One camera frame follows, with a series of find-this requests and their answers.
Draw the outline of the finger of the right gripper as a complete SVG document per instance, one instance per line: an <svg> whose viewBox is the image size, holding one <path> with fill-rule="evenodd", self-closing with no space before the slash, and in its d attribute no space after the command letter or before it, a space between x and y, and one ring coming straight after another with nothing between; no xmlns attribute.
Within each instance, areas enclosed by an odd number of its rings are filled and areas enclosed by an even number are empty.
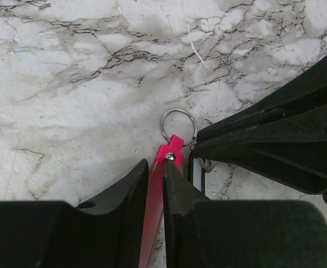
<svg viewBox="0 0 327 268"><path fill-rule="evenodd" d="M200 141L195 157L224 162L327 203L327 104L292 117Z"/></svg>
<svg viewBox="0 0 327 268"><path fill-rule="evenodd" d="M254 105L198 132L199 140L263 125L327 104L327 55Z"/></svg>

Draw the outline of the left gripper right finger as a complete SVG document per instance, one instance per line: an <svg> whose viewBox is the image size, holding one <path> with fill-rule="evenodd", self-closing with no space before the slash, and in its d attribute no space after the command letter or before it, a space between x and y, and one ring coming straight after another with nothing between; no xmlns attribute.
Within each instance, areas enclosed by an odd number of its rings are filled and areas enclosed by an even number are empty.
<svg viewBox="0 0 327 268"><path fill-rule="evenodd" d="M162 168L168 267L327 267L327 225L310 203L210 200Z"/></svg>

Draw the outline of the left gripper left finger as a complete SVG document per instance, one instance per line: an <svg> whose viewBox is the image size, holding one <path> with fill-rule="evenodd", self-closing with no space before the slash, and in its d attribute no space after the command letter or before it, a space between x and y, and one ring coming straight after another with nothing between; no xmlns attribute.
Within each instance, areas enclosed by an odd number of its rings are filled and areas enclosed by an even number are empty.
<svg viewBox="0 0 327 268"><path fill-rule="evenodd" d="M0 202L0 267L138 267L147 185L141 160L77 207Z"/></svg>

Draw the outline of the black head silver key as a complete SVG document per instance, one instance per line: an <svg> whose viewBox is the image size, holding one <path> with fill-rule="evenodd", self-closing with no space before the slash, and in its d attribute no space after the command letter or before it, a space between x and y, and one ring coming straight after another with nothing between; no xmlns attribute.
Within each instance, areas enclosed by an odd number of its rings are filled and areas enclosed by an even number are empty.
<svg viewBox="0 0 327 268"><path fill-rule="evenodd" d="M206 180L205 176L215 168L216 163L211 160L195 157L194 150L191 149L188 157L187 180L197 190L205 194Z"/></svg>

